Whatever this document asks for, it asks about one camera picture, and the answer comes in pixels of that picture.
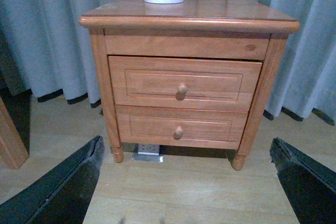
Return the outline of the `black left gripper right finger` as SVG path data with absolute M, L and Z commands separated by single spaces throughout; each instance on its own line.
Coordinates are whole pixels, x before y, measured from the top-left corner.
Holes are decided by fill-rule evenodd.
M 280 138 L 269 152 L 298 221 L 335 223 L 335 172 Z

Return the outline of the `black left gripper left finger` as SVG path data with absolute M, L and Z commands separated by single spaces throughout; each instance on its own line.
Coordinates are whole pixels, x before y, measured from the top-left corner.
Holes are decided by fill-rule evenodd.
M 1 223 L 83 223 L 104 157 L 96 136 L 1 204 Z

